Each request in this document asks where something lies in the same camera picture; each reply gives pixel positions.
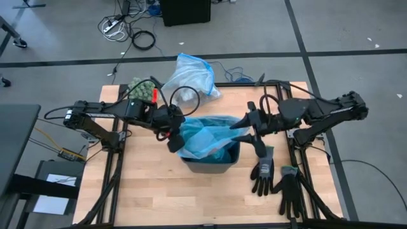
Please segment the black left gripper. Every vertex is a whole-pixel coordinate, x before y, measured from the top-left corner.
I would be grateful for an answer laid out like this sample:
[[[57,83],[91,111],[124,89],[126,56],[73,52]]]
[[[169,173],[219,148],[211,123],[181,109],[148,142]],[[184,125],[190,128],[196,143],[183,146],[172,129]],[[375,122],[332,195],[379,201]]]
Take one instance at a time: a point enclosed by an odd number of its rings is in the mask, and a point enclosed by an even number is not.
[[[168,140],[167,147],[171,153],[179,151],[184,146],[180,130],[184,122],[185,117],[181,108],[176,105],[162,105],[153,111],[151,127],[156,134],[156,140]]]

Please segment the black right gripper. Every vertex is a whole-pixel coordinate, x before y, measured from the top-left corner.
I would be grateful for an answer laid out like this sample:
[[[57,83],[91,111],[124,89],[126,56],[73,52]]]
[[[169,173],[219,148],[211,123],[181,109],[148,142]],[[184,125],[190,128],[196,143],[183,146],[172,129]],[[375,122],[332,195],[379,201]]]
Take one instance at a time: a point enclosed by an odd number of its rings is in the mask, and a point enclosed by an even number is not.
[[[256,155],[263,158],[266,156],[266,146],[261,138],[277,132],[277,115],[267,114],[257,109],[253,101],[249,101],[247,106],[249,113],[233,124],[230,129],[252,127],[253,134],[234,137],[232,141],[252,144]]]

